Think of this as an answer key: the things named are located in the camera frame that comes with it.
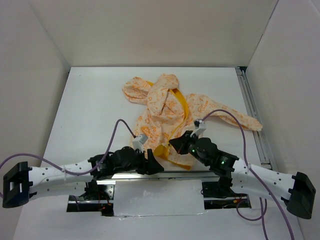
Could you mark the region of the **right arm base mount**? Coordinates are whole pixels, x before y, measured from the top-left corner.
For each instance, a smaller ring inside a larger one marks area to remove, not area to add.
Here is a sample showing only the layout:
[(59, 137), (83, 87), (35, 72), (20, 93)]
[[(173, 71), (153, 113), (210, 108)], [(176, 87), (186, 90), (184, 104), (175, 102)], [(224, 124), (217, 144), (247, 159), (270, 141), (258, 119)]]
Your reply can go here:
[(202, 190), (200, 193), (203, 195), (205, 210), (251, 207), (246, 194), (222, 190), (219, 188), (217, 181), (202, 182)]

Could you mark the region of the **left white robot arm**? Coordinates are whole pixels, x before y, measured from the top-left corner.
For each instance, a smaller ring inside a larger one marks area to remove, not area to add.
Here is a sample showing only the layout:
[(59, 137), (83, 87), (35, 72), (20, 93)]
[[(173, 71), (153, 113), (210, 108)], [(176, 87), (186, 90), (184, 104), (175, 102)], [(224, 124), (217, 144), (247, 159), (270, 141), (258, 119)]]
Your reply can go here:
[(17, 208), (54, 195), (83, 195), (92, 200), (97, 197), (99, 187), (91, 181), (110, 179), (115, 174), (129, 171), (154, 175), (163, 172), (164, 168), (151, 149), (141, 152), (129, 146), (58, 167), (31, 167), (26, 161), (19, 162), (3, 176), (2, 207)]

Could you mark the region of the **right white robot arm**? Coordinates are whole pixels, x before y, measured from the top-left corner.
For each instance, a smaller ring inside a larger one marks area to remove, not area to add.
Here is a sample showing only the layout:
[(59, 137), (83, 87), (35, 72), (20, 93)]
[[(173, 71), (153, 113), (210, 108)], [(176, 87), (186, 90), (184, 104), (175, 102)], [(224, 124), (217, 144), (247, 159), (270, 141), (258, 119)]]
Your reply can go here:
[(246, 163), (218, 149), (208, 137), (198, 137), (191, 131), (169, 140), (169, 144), (179, 155), (190, 154), (219, 176), (218, 190), (223, 196), (233, 192), (254, 195), (284, 205), (296, 217), (311, 219), (316, 189), (306, 174), (281, 173)]

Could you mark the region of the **yellow and patterned jacket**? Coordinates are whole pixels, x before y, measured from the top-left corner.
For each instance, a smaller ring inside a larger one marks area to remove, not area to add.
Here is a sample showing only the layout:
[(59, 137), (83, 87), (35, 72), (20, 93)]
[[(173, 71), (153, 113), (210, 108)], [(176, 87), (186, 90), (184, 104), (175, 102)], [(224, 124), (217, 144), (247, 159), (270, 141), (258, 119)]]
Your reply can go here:
[(255, 118), (206, 95), (183, 95), (174, 74), (163, 73), (155, 83), (134, 77), (124, 84), (122, 91), (129, 102), (146, 106), (133, 128), (135, 135), (145, 134), (148, 137), (144, 147), (152, 149), (154, 156), (187, 171), (192, 169), (196, 160), (189, 154), (177, 154), (169, 140), (180, 137), (185, 131), (193, 131), (196, 119), (210, 114), (245, 130), (260, 132), (263, 128)]

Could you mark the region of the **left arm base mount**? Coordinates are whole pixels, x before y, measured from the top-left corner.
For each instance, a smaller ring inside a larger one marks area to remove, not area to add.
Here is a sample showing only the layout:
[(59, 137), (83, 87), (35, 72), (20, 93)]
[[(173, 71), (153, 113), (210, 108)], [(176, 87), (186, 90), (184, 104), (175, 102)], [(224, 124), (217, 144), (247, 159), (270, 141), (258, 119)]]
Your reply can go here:
[(92, 180), (85, 184), (84, 193), (68, 197), (68, 213), (98, 212), (104, 217), (114, 216), (115, 182), (99, 183)]

